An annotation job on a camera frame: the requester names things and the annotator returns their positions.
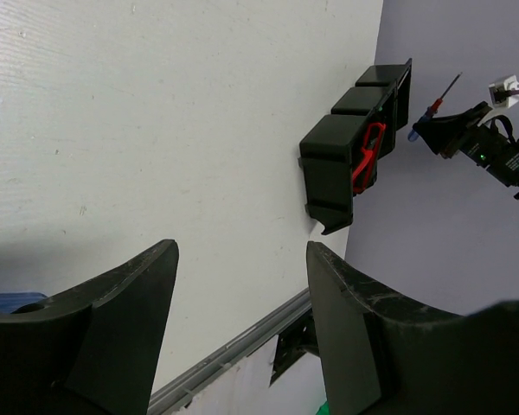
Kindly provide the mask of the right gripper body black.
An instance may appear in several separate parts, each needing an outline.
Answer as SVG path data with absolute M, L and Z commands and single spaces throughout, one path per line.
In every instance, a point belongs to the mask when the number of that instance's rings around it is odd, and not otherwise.
M 519 173 L 519 146 L 513 124 L 505 115 L 497 115 L 467 132 L 459 145 L 477 166 L 489 173 Z

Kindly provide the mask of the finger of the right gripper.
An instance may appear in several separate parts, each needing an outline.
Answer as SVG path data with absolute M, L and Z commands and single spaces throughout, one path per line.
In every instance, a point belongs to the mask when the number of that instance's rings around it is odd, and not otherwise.
M 456 115 L 418 121 L 414 124 L 414 131 L 433 154 L 453 156 L 467 132 L 476 128 L 490 110 L 490 105 L 482 101 Z

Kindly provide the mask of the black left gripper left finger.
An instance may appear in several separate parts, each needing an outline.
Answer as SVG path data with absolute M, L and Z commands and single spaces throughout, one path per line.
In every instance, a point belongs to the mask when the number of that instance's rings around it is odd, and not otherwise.
M 59 294 L 0 313 L 0 414 L 144 414 L 179 259 L 164 239 Z

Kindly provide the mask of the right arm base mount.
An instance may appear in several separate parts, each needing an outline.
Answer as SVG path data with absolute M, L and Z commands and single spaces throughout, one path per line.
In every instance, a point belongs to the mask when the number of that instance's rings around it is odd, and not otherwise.
M 306 354 L 319 356 L 312 310 L 304 313 L 280 333 L 272 364 L 270 384 L 272 385 L 284 372 Z

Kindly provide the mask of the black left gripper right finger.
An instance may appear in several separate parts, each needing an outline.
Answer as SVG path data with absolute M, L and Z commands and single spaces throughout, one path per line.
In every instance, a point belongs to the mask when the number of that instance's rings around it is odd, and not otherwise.
M 333 414 L 519 414 L 519 301 L 468 316 L 416 301 L 306 248 Z

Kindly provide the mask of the blue handle screwdriver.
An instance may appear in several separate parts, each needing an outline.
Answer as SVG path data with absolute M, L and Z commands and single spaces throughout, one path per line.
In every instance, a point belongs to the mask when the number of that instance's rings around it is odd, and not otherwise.
M 444 92 L 440 95 L 439 98 L 437 98 L 430 106 L 426 108 L 426 111 L 423 113 L 423 115 L 418 119 L 418 123 L 420 122 L 426 122 L 434 117 L 434 115 L 438 112 L 439 108 L 441 107 L 445 96 L 450 92 L 450 90 L 453 88 L 453 86 L 457 83 L 458 79 L 462 76 L 462 72 L 458 73 L 455 78 L 452 80 L 452 82 L 449 84 L 449 86 L 444 90 Z M 414 142 L 418 139 L 419 134 L 416 132 L 415 129 L 410 130 L 410 132 L 407 135 L 407 140 L 409 142 Z
M 25 305 L 39 302 L 46 297 L 39 292 L 0 293 L 0 313 L 10 314 Z

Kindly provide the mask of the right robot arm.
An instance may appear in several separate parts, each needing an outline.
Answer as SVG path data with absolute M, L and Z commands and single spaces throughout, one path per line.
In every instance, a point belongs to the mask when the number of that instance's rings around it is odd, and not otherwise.
M 519 138 L 486 104 L 418 125 L 454 186 L 422 177 L 346 261 L 306 247 L 333 414 L 519 414 Z

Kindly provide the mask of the red black utility knife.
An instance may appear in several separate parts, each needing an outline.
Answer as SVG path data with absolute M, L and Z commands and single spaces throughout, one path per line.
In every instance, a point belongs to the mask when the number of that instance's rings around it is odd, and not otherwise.
M 358 163 L 352 171 L 352 185 L 355 195 L 363 193 L 373 182 L 375 167 L 380 153 L 381 142 L 387 126 L 381 122 L 370 123 L 362 138 Z

